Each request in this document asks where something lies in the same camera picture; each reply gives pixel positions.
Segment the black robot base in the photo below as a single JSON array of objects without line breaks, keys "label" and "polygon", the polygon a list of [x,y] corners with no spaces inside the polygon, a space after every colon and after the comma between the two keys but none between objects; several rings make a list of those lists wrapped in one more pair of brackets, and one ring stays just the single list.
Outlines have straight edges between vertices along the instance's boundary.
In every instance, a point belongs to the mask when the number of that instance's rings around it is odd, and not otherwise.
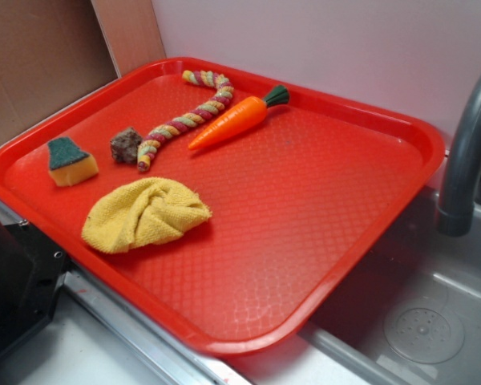
[{"label": "black robot base", "polygon": [[0,360],[53,319],[67,254],[33,224],[0,221]]}]

